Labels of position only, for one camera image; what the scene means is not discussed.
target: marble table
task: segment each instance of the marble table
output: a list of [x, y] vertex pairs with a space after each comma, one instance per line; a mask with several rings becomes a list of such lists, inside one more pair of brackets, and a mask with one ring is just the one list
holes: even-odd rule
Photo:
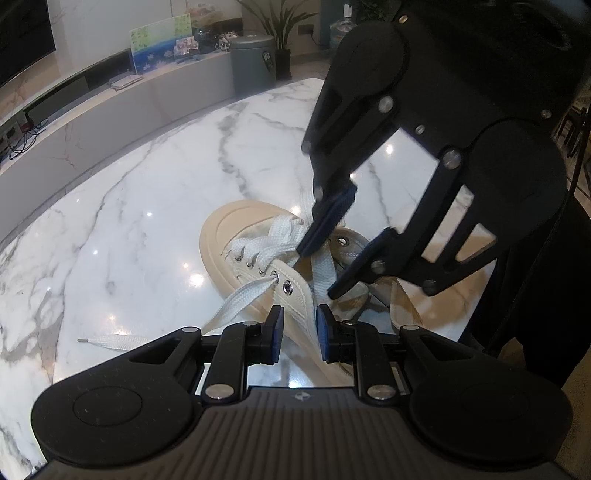
[[[300, 143], [321, 86], [292, 83], [154, 138], [61, 198], [0, 254], [0, 470], [8, 480], [44, 463], [29, 422], [39, 393], [118, 354], [77, 338], [157, 338], [202, 325], [221, 305], [199, 254], [212, 211], [244, 198], [297, 210], [312, 181]], [[397, 132], [352, 175], [359, 192], [347, 227], [367, 238], [388, 225], [403, 229], [435, 166]], [[469, 192], [458, 196], [429, 251], [441, 249], [469, 201]], [[427, 327], [457, 339], [491, 272], [433, 298], [404, 287]], [[282, 350], [278, 365], [249, 368], [251, 384], [323, 385], [297, 346]]]

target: sneaker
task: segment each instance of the sneaker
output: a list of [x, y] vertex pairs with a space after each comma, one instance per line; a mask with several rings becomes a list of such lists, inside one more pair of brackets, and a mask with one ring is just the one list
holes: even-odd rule
[[[337, 227], [319, 252], [310, 259], [299, 259], [296, 248], [310, 223], [311, 215], [299, 218], [256, 200], [232, 202], [213, 212], [203, 224], [199, 250], [207, 273], [226, 301], [202, 331], [222, 329], [243, 310], [251, 319], [264, 322], [272, 305], [282, 305], [285, 335], [318, 365], [332, 386], [351, 385], [349, 366], [322, 361], [316, 306], [328, 304], [337, 321], [357, 316], [369, 300], [368, 286], [357, 283], [336, 301], [326, 291], [336, 279], [335, 264], [346, 267], [368, 241], [353, 230]], [[376, 285], [379, 295], [378, 290], [384, 296], [388, 292], [386, 305], [400, 303], [402, 296], [408, 300], [395, 279], [382, 279]], [[405, 314], [404, 321], [394, 325], [420, 321], [410, 300], [390, 310], [394, 317]]]

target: metal screw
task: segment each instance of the metal screw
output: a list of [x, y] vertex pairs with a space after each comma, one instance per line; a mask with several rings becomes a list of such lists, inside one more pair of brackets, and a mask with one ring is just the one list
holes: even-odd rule
[[390, 385], [372, 385], [368, 388], [368, 395], [374, 400], [389, 400], [396, 395], [396, 389]]
[[223, 400], [224, 398], [228, 398], [231, 395], [234, 395], [234, 389], [225, 383], [216, 383], [213, 385], [209, 385], [205, 389], [205, 394], [209, 398], [215, 398], [216, 400]]
[[380, 98], [378, 103], [378, 110], [381, 113], [388, 113], [394, 106], [394, 99], [390, 95], [383, 96]]
[[441, 160], [445, 168], [455, 170], [462, 163], [462, 155], [458, 150], [451, 149], [445, 152]]
[[437, 282], [435, 280], [425, 280], [423, 282], [423, 292], [427, 295], [435, 295], [437, 293]]
[[386, 262], [384, 260], [374, 260], [371, 262], [371, 271], [381, 275], [386, 272]]
[[322, 187], [318, 186], [318, 187], [314, 187], [314, 199], [319, 202], [322, 200], [322, 197], [324, 196], [324, 190], [322, 190]]

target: silver bolt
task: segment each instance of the silver bolt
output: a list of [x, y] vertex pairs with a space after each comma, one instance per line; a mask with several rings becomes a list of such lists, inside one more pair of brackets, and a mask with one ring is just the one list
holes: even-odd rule
[[371, 271], [381, 275], [386, 272], [386, 262], [384, 260], [374, 260], [371, 262]]
[[234, 394], [234, 389], [225, 383], [216, 383], [209, 385], [205, 389], [205, 394], [209, 398], [215, 398], [216, 400], [223, 400]]
[[374, 400], [390, 400], [396, 395], [396, 389], [390, 385], [372, 385], [368, 388], [368, 395]]
[[322, 197], [324, 196], [324, 190], [322, 190], [322, 187], [318, 186], [318, 187], [314, 187], [314, 199], [319, 202], [322, 200]]
[[378, 103], [378, 110], [381, 113], [388, 113], [394, 106], [394, 100], [390, 95], [383, 96], [380, 98]]
[[445, 168], [448, 170], [455, 170], [462, 163], [462, 155], [458, 150], [451, 149], [445, 152], [441, 160]]

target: gray trash bin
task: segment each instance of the gray trash bin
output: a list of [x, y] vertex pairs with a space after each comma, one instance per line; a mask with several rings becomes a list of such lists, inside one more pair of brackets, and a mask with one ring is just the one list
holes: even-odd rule
[[234, 89], [238, 98], [275, 86], [275, 39], [270, 35], [245, 35], [230, 39]]

